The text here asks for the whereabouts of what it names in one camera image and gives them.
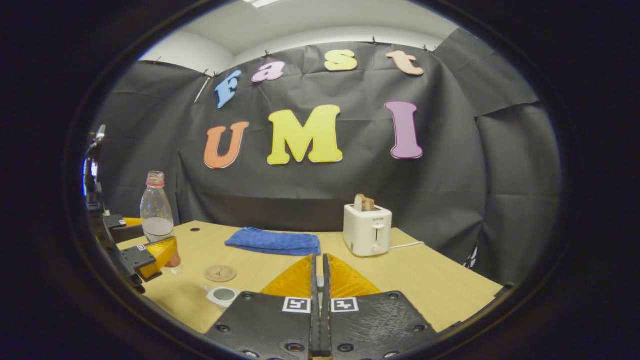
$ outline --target black backdrop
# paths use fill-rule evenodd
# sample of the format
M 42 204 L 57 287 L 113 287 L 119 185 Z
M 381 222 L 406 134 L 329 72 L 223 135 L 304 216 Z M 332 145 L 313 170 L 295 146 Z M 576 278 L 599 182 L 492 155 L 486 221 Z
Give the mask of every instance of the black backdrop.
M 335 49 L 352 50 L 358 67 L 327 71 L 324 53 Z M 426 73 L 401 72 L 385 56 L 392 50 L 415 56 Z M 252 83 L 272 61 L 286 62 L 285 74 Z M 236 95 L 219 110 L 214 88 L 235 70 L 242 71 Z M 561 177 L 544 105 L 507 61 L 463 30 L 435 53 L 321 44 L 207 79 L 175 65 L 139 62 L 113 89 L 96 121 L 107 125 L 99 179 L 112 212 L 138 216 L 146 173 L 162 170 L 179 223 L 340 231 L 343 205 L 362 192 L 393 211 L 394 226 L 454 261 L 464 262 L 477 245 L 474 270 L 500 283 L 521 281 L 547 244 Z M 417 105 L 423 157 L 391 156 L 394 126 L 384 107 L 391 100 Z M 344 159 L 269 165 L 268 116 L 292 110 L 304 124 L 325 104 L 340 107 L 336 133 Z M 207 130 L 239 121 L 250 126 L 236 161 L 224 169 L 205 166 Z M 230 138 L 227 130 L 220 154 Z

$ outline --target foam letter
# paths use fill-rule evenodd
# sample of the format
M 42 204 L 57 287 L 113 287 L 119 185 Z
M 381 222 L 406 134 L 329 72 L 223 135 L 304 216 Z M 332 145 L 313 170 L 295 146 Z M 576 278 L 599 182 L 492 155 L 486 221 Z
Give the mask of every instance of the foam letter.
M 417 159 L 422 156 L 422 147 L 418 146 L 415 136 L 413 114 L 418 107 L 410 102 L 389 101 L 385 107 L 394 116 L 396 130 L 396 146 L 391 149 L 391 156 L 396 159 Z
M 299 163 L 305 158 L 311 140 L 314 142 L 309 153 L 311 162 L 336 163 L 342 160 L 342 151 L 338 149 L 335 137 L 335 118 L 339 113 L 340 108 L 336 105 L 318 106 L 311 111 L 305 127 L 300 125 L 291 110 L 271 114 L 273 146 L 267 162 L 270 165 L 288 163 L 290 156 L 285 152 L 285 143 L 288 143 L 291 154 Z
M 258 72 L 253 75 L 251 81 L 254 83 L 261 83 L 265 80 L 275 80 L 278 79 L 284 72 L 284 62 L 276 61 L 274 63 L 269 63 L 261 66 Z
M 329 71 L 353 70 L 358 66 L 354 56 L 356 54 L 351 50 L 331 50 L 324 55 L 327 60 L 324 67 Z
M 222 109 L 222 107 L 236 94 L 231 90 L 235 89 L 238 86 L 238 80 L 236 79 L 240 76 L 242 72 L 240 70 L 236 70 L 233 74 L 229 75 L 227 79 L 224 79 L 218 86 L 216 86 L 216 91 L 218 92 L 218 109 Z
M 420 67 L 414 67 L 411 61 L 415 61 L 415 56 L 407 55 L 404 51 L 392 51 L 386 54 L 387 57 L 393 58 L 396 66 L 404 73 L 409 75 L 422 75 L 424 69 Z
M 209 168 L 225 168 L 234 163 L 242 145 L 242 135 L 244 129 L 249 127 L 247 121 L 236 122 L 231 125 L 231 144 L 226 155 L 218 155 L 218 146 L 220 144 L 220 136 L 227 130 L 226 126 L 218 126 L 207 131 L 207 145 L 204 147 L 204 163 Z

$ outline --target folded towel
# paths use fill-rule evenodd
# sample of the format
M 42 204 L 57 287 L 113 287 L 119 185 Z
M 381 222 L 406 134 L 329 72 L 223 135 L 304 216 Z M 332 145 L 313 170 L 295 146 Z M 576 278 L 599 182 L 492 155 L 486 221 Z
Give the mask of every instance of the folded towel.
M 307 256 L 320 254 L 320 240 L 311 234 L 283 234 L 245 227 L 225 245 L 265 254 Z

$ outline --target toaster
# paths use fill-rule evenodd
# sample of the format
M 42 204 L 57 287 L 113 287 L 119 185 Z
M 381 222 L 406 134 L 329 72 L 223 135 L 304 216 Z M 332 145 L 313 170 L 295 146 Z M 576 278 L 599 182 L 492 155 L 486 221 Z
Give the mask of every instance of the toaster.
M 344 206 L 344 242 L 356 256 L 375 256 L 389 251 L 391 211 L 375 206 L 374 211 L 358 211 Z

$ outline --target white cable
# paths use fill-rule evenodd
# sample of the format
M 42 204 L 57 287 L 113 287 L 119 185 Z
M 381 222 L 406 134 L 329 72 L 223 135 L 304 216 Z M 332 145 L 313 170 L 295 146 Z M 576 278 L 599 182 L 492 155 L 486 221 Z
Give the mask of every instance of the white cable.
M 399 248 L 399 247 L 414 246 L 414 245 L 418 245 L 418 244 L 424 244 L 424 243 L 423 243 L 422 241 L 418 241 L 418 242 L 411 243 L 411 244 L 404 244 L 404 245 L 396 245 L 396 246 L 392 246 L 392 247 L 390 247 L 390 249 L 396 249 L 396 248 Z

